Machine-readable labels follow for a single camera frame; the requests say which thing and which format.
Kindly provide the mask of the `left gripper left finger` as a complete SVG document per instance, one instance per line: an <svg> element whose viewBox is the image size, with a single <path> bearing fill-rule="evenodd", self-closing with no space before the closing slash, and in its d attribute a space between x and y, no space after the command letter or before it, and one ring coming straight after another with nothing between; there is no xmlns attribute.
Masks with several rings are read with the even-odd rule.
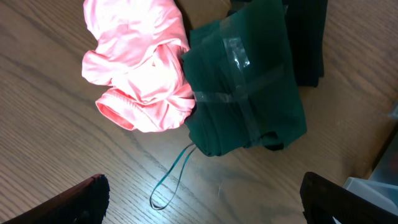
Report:
<svg viewBox="0 0 398 224"><path fill-rule="evenodd" d="M109 192L105 175L95 174L4 224L102 224Z"/></svg>

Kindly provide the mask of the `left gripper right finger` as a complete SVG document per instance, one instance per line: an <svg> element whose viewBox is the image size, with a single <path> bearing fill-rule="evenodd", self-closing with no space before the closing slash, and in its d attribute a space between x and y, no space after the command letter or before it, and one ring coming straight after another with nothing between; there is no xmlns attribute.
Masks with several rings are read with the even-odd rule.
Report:
<svg viewBox="0 0 398 224"><path fill-rule="evenodd" d="M397 215L368 202L314 172L306 172L300 187L308 224L396 224Z"/></svg>

